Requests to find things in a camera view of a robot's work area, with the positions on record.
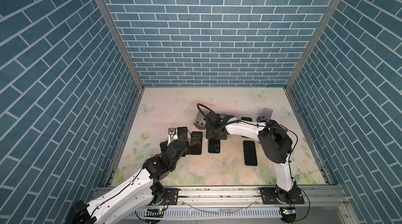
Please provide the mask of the teal-edged phone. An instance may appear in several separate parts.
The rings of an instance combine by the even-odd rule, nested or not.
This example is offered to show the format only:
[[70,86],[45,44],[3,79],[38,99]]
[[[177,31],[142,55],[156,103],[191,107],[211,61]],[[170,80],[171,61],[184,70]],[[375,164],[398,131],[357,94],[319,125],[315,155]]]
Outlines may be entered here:
[[208,140],[208,152],[218,154],[220,153],[220,140],[219,139],[209,139]]

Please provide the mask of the purple-edged phone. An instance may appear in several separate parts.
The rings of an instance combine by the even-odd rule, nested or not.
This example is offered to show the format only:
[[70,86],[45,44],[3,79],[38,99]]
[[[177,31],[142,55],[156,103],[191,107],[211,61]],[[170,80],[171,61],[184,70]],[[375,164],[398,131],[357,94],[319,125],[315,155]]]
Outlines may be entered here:
[[203,133],[201,131],[193,131],[189,143],[190,155],[201,155],[203,145]]

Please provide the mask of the black phone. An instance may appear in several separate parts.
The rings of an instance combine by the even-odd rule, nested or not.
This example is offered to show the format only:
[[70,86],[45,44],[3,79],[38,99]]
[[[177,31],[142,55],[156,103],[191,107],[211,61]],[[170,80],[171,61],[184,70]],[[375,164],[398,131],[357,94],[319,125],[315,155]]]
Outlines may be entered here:
[[187,144],[188,143],[188,129],[187,127],[178,127],[177,128],[177,137],[178,140]]
[[242,121],[248,121],[248,122],[253,122],[253,119],[250,117],[241,117]]

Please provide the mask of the teal phone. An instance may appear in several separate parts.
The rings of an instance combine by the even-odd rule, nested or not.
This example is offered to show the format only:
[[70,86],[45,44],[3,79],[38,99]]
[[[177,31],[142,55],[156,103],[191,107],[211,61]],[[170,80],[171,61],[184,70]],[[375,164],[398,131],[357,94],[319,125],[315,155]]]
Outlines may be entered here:
[[244,160],[246,166],[257,166],[258,160],[256,155],[256,147],[254,141],[244,140]]

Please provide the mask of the grey stand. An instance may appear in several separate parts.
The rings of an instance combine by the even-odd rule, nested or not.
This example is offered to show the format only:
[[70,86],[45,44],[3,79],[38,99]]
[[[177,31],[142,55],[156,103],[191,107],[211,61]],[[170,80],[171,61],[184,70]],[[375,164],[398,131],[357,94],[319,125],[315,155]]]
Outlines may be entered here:
[[273,110],[272,110],[272,109],[264,108],[264,109],[262,110],[261,115],[259,115],[259,116],[257,117],[257,120],[256,120],[256,121],[257,121],[257,122],[267,122],[267,121],[269,121],[269,120],[271,119],[272,114],[273,114]]

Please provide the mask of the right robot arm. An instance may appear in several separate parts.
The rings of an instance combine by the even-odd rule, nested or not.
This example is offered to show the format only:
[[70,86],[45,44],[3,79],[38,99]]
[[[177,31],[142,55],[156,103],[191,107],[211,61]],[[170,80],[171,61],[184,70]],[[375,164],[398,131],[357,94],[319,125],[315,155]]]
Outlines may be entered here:
[[274,163],[277,199],[285,204],[293,201],[297,194],[290,166],[293,140],[276,121],[249,122],[235,117],[206,119],[206,130],[207,139],[225,140],[228,135],[239,135],[258,141],[266,157]]

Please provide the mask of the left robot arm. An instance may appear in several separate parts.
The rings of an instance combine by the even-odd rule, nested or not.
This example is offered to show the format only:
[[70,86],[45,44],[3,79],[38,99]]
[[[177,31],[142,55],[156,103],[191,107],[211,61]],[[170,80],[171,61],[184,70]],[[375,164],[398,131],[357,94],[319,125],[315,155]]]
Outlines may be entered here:
[[174,140],[119,186],[88,203],[76,202],[68,212],[66,223],[116,224],[138,208],[159,203],[164,195],[160,181],[175,170],[185,151],[186,144]]

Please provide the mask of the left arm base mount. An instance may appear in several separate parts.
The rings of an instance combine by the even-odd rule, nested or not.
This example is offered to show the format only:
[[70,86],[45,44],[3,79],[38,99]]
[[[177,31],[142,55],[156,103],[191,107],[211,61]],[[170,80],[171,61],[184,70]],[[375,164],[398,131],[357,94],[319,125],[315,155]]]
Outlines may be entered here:
[[165,205],[177,205],[179,197],[178,188],[165,188],[163,192],[158,192],[153,199],[153,204],[162,205],[165,201]]

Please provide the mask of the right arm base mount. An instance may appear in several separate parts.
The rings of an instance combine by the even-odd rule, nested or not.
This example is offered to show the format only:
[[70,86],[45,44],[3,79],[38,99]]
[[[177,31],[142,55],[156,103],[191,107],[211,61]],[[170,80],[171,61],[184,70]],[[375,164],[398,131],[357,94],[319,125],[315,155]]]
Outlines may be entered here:
[[261,187],[259,188],[261,193],[262,202],[264,205],[274,204],[304,204],[301,189],[296,185],[292,187],[290,191],[285,191],[277,186],[275,187]]

